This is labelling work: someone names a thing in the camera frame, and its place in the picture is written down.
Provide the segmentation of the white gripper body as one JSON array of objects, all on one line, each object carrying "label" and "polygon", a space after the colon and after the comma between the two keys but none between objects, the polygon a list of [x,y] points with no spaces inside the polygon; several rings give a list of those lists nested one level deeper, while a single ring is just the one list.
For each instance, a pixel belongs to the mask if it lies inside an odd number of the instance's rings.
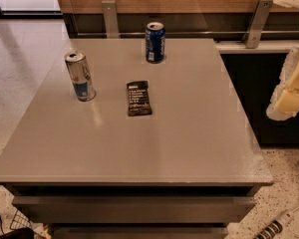
[{"label": "white gripper body", "polygon": [[279,99],[280,95],[282,94],[283,91],[287,91],[289,93],[296,93],[299,94],[299,91],[297,90],[290,90],[287,86],[287,83],[294,72],[296,65],[299,62],[299,48],[298,47],[293,47],[289,54],[286,56],[286,59],[284,61],[281,73],[280,73],[280,83],[276,86],[271,100],[270,100],[270,105],[268,106],[266,110],[267,116],[272,119],[272,120],[288,120],[292,117],[296,117],[297,113],[295,116],[290,116],[284,113],[281,113],[279,110],[275,108],[275,104],[277,100]]}]

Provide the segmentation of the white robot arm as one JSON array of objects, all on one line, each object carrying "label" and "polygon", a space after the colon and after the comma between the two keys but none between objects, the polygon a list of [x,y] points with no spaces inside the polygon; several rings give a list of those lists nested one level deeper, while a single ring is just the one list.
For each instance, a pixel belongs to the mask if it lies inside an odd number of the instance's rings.
[{"label": "white robot arm", "polygon": [[[299,0],[273,2],[286,8],[299,8]],[[299,113],[299,47],[293,47],[286,56],[279,79],[266,114],[271,120],[288,120]]]}]

